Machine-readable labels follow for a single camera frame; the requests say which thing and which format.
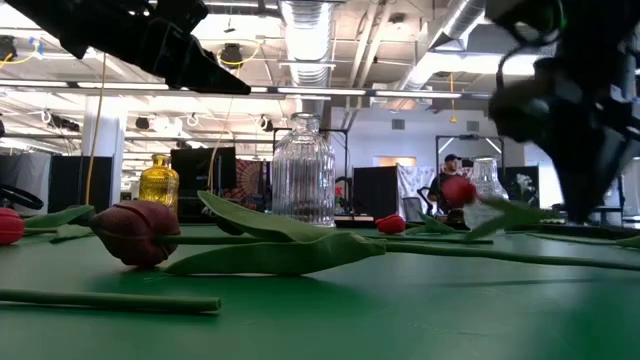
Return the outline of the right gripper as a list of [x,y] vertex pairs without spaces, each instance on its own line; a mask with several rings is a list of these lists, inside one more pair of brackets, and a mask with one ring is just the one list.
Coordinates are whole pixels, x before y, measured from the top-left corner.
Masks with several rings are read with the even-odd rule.
[[564,208],[571,222],[585,222],[640,147],[561,147],[572,136],[597,145],[607,141],[640,144],[640,101],[635,80],[640,50],[611,56],[609,68],[575,79],[574,65],[562,58],[537,57],[534,73],[506,83],[504,67],[518,55],[513,49],[498,63],[489,117],[498,133],[517,142],[533,142],[549,156]]

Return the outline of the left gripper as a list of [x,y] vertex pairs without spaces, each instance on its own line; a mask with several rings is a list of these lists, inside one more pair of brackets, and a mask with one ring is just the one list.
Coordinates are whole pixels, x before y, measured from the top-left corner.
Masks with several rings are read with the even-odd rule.
[[93,47],[163,78],[172,89],[248,95],[191,31],[208,15],[203,0],[4,0],[76,58]]

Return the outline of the red artificial tulip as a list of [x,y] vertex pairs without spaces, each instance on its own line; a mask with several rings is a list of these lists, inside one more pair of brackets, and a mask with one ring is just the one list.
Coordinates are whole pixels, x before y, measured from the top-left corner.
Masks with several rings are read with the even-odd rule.
[[96,214],[91,205],[73,206],[68,209],[33,216],[21,217],[15,210],[0,208],[0,246],[14,244],[34,235],[52,235],[50,243],[91,236],[88,220]]
[[375,221],[375,225],[380,233],[386,235],[397,235],[406,230],[405,220],[397,214],[379,218]]
[[538,224],[555,217],[550,210],[511,202],[498,194],[483,194],[469,180],[452,177],[442,186],[447,202],[461,208],[469,232],[466,240],[476,240],[520,225]]

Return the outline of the maroon artificial tulip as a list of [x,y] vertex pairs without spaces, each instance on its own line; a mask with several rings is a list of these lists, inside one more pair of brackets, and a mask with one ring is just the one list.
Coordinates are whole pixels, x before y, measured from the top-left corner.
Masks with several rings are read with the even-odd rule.
[[39,305],[60,305],[122,309],[135,311],[161,311],[173,313],[217,312],[222,300],[217,297],[168,297],[118,293],[65,293],[0,289],[0,301]]
[[591,259],[435,247],[376,239],[258,213],[207,192],[200,193],[199,197],[207,208],[226,221],[225,236],[188,238],[182,235],[178,218],[168,207],[144,200],[118,203],[93,216],[89,224],[108,252],[128,266],[154,267],[167,260],[180,243],[209,246],[207,252],[170,265],[166,271],[173,275],[297,276],[387,253],[488,258],[629,271],[638,268],[635,264]]

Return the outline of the small clear glass vase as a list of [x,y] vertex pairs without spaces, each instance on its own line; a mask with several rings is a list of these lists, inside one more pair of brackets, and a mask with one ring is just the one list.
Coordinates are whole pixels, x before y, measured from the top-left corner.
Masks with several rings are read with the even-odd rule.
[[[497,158],[492,156],[476,157],[469,181],[475,186],[476,192],[485,197],[508,199],[507,191],[498,179]],[[502,215],[502,212],[484,205],[479,200],[463,208],[465,225],[473,230],[486,221]]]

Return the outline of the yellow glass vase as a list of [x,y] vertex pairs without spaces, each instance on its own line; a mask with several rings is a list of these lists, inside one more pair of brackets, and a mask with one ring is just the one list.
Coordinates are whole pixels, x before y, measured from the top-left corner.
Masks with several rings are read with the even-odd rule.
[[141,173],[138,199],[162,204],[176,214],[179,175],[170,168],[167,155],[153,154],[152,162],[152,166]]

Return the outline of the ribbed clear glass vase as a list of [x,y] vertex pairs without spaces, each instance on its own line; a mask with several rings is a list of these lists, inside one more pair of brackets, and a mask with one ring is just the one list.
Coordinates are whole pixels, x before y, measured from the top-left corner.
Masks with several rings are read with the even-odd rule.
[[332,228],[335,226],[335,152],[320,134],[320,118],[298,112],[292,128],[275,146],[272,213]]

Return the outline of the black flower poster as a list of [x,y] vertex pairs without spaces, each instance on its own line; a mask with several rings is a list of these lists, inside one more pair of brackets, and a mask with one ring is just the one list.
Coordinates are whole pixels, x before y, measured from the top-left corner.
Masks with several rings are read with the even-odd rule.
[[500,181],[511,201],[533,208],[540,207],[539,168],[537,166],[506,167]]

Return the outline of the red patterned tapestry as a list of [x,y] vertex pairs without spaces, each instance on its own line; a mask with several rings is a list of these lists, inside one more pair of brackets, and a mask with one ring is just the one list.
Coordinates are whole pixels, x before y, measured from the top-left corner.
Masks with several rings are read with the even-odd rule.
[[264,204],[266,190],[270,186],[271,163],[238,159],[236,161],[236,185],[225,189],[223,197],[247,208]]

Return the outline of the person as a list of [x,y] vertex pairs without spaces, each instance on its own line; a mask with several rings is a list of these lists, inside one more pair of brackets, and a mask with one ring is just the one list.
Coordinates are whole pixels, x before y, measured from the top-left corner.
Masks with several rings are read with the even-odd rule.
[[474,200],[475,191],[471,183],[458,172],[459,160],[454,154],[447,155],[444,167],[429,186],[428,200],[435,202],[444,214],[462,209]]

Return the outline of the ceiling light strip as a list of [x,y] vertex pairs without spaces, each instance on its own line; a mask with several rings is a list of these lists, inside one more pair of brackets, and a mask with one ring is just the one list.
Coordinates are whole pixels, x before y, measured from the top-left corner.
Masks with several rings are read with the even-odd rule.
[[[66,82],[53,80],[25,80],[25,79],[0,79],[0,87],[15,88],[34,91],[61,91],[61,92],[89,92],[100,90],[115,91],[116,93],[168,93],[171,96],[185,95],[196,96],[194,91],[187,88],[171,89],[162,83],[127,83],[127,82]],[[338,97],[383,97],[383,98],[408,98],[408,99],[453,99],[453,100],[488,100],[488,93],[473,92],[445,92],[445,91],[398,91],[384,89],[348,89],[348,88],[318,88],[318,87],[279,87],[279,86],[253,86],[248,96],[271,95],[303,95],[303,96],[338,96]]]

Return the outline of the black partition panel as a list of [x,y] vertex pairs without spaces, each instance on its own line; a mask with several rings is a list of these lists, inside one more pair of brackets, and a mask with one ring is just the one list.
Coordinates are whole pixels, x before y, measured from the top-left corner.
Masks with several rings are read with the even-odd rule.
[[366,214],[374,219],[396,214],[397,167],[354,168],[352,203],[356,214]]
[[[89,162],[89,156],[52,157],[47,205],[49,212],[85,204]],[[89,204],[97,212],[111,206],[112,163],[111,157],[94,158]]]

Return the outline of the white hanging cloth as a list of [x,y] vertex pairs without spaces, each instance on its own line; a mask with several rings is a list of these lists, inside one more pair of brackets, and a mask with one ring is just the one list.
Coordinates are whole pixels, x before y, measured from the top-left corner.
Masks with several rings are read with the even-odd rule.
[[427,189],[435,176],[435,169],[429,166],[396,165],[398,214],[406,221],[420,220],[418,211],[427,213],[430,202],[426,198]]

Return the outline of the green table mat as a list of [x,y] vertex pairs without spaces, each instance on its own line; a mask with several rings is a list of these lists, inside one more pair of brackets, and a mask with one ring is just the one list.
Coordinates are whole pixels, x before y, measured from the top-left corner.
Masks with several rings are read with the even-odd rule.
[[633,271],[389,254],[306,277],[135,271],[95,238],[0,248],[0,287],[214,296],[216,315],[0,303],[0,360],[640,360],[640,253],[503,235],[497,249]]

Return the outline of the silver ventilation duct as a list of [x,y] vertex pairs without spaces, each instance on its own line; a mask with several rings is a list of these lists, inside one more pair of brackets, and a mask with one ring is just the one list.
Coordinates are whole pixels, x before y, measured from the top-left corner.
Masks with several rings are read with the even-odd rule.
[[313,0],[281,0],[286,23],[285,43],[292,83],[298,87],[327,87],[334,5]]
[[414,45],[415,60],[396,83],[396,91],[422,90],[438,72],[453,72],[461,54],[467,50],[468,37],[482,21],[487,0],[450,0],[445,13],[427,22]]

